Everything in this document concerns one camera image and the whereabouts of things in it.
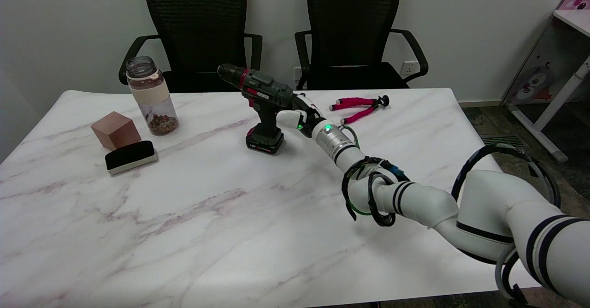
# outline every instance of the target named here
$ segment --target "drill handle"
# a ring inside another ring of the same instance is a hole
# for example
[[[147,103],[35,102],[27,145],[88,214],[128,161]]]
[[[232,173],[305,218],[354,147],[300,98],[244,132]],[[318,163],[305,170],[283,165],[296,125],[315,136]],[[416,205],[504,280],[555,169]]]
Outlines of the drill handle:
[[[253,108],[259,114],[261,123],[258,125],[256,133],[264,136],[276,135],[280,131],[277,127],[277,113],[280,108],[258,100],[254,100]]]

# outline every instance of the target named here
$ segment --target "baseboard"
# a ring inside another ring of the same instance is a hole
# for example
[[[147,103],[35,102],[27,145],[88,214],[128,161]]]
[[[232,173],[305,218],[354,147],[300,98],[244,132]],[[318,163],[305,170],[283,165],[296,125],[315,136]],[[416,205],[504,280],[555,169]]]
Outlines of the baseboard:
[[[498,107],[501,101],[459,102],[461,107]]]

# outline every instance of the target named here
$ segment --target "white wall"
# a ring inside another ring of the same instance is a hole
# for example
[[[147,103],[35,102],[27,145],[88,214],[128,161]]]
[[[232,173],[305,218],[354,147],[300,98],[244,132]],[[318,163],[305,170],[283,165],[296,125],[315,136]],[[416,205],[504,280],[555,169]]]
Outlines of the white wall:
[[[430,64],[411,87],[499,100],[559,1],[401,0],[394,27],[413,32]],[[293,84],[293,34],[308,28],[306,0],[248,0],[246,31],[263,35],[262,69],[277,79]],[[68,89],[126,92],[120,62],[135,37],[155,32],[145,0],[0,0],[0,30],[0,68],[41,114]],[[168,66],[158,41],[142,54]],[[407,59],[390,36],[384,60],[399,69]]]
[[[41,118],[0,70],[0,163]]]

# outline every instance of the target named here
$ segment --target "robotic arm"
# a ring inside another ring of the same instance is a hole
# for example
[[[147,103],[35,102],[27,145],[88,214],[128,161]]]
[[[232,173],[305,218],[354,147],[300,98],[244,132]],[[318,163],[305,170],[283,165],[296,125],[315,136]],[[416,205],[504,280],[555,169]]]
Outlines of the robotic arm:
[[[448,193],[411,182],[387,160],[367,157],[305,95],[292,97],[289,108],[278,112],[277,123],[314,140],[344,173],[342,193],[353,219],[357,213],[370,215],[378,225],[392,226],[399,215],[432,228],[464,254],[495,264],[501,293],[525,305],[522,292],[508,283],[510,269],[520,257],[537,282],[590,307],[590,222],[561,212],[555,182],[523,150],[502,144],[482,148],[467,161]],[[546,178],[554,204],[521,178],[472,170],[492,152],[527,161],[531,173]]]

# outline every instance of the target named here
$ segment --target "wooden block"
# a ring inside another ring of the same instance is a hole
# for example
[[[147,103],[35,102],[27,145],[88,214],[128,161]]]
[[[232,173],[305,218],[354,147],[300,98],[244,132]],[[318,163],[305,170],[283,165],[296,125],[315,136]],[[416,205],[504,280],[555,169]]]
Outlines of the wooden block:
[[[116,150],[142,140],[133,121],[117,112],[109,113],[90,127],[103,147],[109,150]]]

